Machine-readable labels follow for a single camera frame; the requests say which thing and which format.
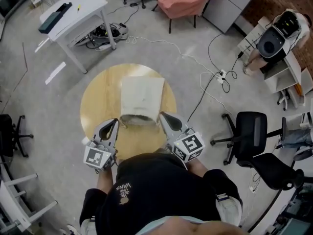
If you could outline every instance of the gray concrete floor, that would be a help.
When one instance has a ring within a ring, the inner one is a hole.
[[[107,1],[107,12],[123,6],[123,0]],[[147,1],[147,8],[140,7],[139,12],[129,20],[130,35],[175,43],[182,53],[195,56],[215,72],[207,51],[210,41],[220,33],[218,29],[203,18],[197,18],[197,29],[194,29],[191,17],[173,20],[172,34],[168,34],[165,14],[160,9],[151,11],[155,4],[154,0]],[[30,1],[24,3],[9,19],[0,42],[0,96],[3,101],[0,110],[3,111],[6,105],[3,112],[10,114],[14,122],[19,115],[26,115],[22,131],[34,134],[35,139],[23,142],[29,158],[25,159],[16,152],[11,172],[14,177],[35,172],[39,175],[37,180],[21,185],[26,189],[27,199],[34,209],[38,210],[53,199],[58,201],[59,205],[43,218],[46,231],[55,234],[66,223],[78,227],[85,192],[96,185],[97,175],[82,162],[84,146],[81,140],[85,134],[80,123],[80,103],[89,82],[113,65],[146,65],[169,82],[176,97],[178,113],[187,118],[202,94],[200,74],[206,70],[191,58],[180,56],[173,45],[139,39],[137,44],[121,41],[115,51],[108,53],[95,52],[86,47],[74,48],[79,60],[89,69],[83,75],[56,43],[47,43],[34,53],[46,36],[37,30],[41,8],[31,10],[29,5]],[[110,22],[125,22],[135,10],[130,7],[119,9],[109,15]],[[231,69],[238,54],[236,46],[242,38],[231,28],[211,45],[212,60],[220,69]],[[26,67],[22,43],[28,65],[28,72],[23,78]],[[45,80],[63,61],[67,66],[46,85]],[[237,80],[231,75],[227,78],[231,86],[228,94],[223,92],[216,80],[210,84],[209,93],[225,104],[234,116],[240,111],[263,112],[268,116],[268,131],[280,128],[282,107],[276,104],[277,95],[269,93],[261,75],[253,78],[244,75],[242,65],[239,60],[234,68]],[[202,86],[206,85],[210,76],[203,75]],[[223,169],[238,186],[244,201],[244,228],[248,229],[267,208],[276,192],[261,181],[257,193],[251,193],[248,186],[253,184],[251,176],[255,171],[239,167],[235,161],[223,166],[228,153],[226,145],[210,146],[212,136],[229,137],[231,134],[226,121],[221,118],[225,112],[221,104],[206,95],[190,123],[202,133],[207,144],[200,158],[203,164],[209,169]],[[272,152],[276,142],[277,138],[269,139],[266,152]],[[287,164],[291,163],[292,153],[275,151]]]

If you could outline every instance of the white stool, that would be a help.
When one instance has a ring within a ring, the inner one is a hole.
[[[21,191],[17,194],[14,194],[10,186],[17,185],[19,183],[28,181],[33,178],[37,178],[37,174],[32,174],[23,178],[19,178],[12,181],[1,181],[0,185],[0,204],[2,210],[5,212],[5,214],[8,216],[9,220],[12,220],[12,224],[3,228],[0,233],[4,233],[14,227],[18,227],[21,232],[25,231],[28,227],[31,226],[31,223],[36,221],[38,218],[40,218],[44,213],[46,213],[48,210],[50,210],[52,207],[57,205],[57,201],[54,200],[51,204],[40,210],[39,212],[35,213],[31,217],[29,217],[26,212],[22,209],[20,206],[17,197],[23,195],[26,193],[26,191]]]

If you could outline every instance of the person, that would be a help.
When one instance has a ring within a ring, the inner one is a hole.
[[[312,21],[310,17],[307,14],[302,15],[290,9],[287,9],[284,13],[286,12],[287,13],[292,12],[301,26],[300,31],[296,32],[297,34],[293,34],[289,38],[287,38],[287,41],[290,44],[287,53],[285,50],[281,49],[274,56],[270,58],[265,58],[260,54],[258,48],[255,48],[250,54],[248,62],[244,63],[243,71],[246,75],[253,75],[257,70],[264,67],[268,63],[276,64],[277,62],[283,60],[290,50],[292,50],[295,46],[297,46],[298,48],[302,48],[306,41],[309,39],[310,27],[312,26]],[[275,24],[277,21],[279,21],[279,19],[284,13],[277,16],[272,23]]]
[[[115,184],[110,169],[100,171],[79,222],[82,235],[246,235],[225,223],[227,216],[239,225],[241,213],[238,189],[223,171],[198,159],[185,164],[172,154],[149,153],[122,161]]]

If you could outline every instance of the person wearing black shirt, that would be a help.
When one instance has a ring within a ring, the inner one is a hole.
[[[227,215],[229,206],[236,211]],[[83,235],[246,235],[226,223],[239,225],[241,213],[238,189],[223,171],[150,153],[124,160],[115,184],[110,169],[101,171],[79,221]]]

